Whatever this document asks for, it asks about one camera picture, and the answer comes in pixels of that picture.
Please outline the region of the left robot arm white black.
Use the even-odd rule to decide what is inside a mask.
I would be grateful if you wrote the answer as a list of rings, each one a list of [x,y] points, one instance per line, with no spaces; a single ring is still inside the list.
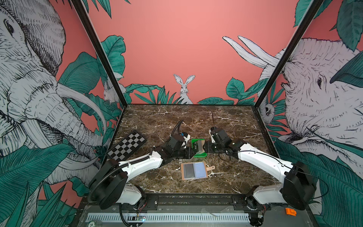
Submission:
[[[129,204],[140,210],[147,203],[145,192],[128,182],[149,171],[160,168],[175,159],[191,159],[195,152],[187,146],[191,136],[182,132],[172,135],[164,144],[142,157],[130,161],[106,161],[89,184],[89,203],[97,203],[102,210],[114,204]]]

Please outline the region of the tan leather card holder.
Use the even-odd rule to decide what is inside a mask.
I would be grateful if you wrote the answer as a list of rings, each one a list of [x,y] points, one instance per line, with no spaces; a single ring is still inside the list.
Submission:
[[[183,169],[183,165],[185,165],[186,163],[182,163],[181,164],[181,178],[183,181],[187,181],[187,180],[197,180],[197,179],[205,179],[208,178],[208,171],[212,171],[215,169],[215,166],[211,166],[211,167],[207,167],[205,162],[193,162],[191,164],[193,164],[194,166],[194,178],[191,179],[185,179],[184,178],[184,169]]]

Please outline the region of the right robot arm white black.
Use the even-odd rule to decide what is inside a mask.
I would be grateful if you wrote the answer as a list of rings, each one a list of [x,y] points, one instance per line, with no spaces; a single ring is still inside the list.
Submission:
[[[203,146],[207,153],[224,153],[248,162],[280,182],[251,189],[246,196],[249,209],[256,210],[257,206],[269,204],[288,204],[297,210],[306,209],[316,191],[316,183],[307,165],[276,158],[243,140],[233,140],[222,128],[212,127],[209,134],[211,140]]]

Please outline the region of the green plastic tray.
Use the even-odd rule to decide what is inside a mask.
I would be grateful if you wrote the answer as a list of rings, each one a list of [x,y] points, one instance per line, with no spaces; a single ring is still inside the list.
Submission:
[[[205,139],[192,139],[192,150],[195,152],[194,158],[205,158],[207,156],[207,153],[203,148],[205,142]]]

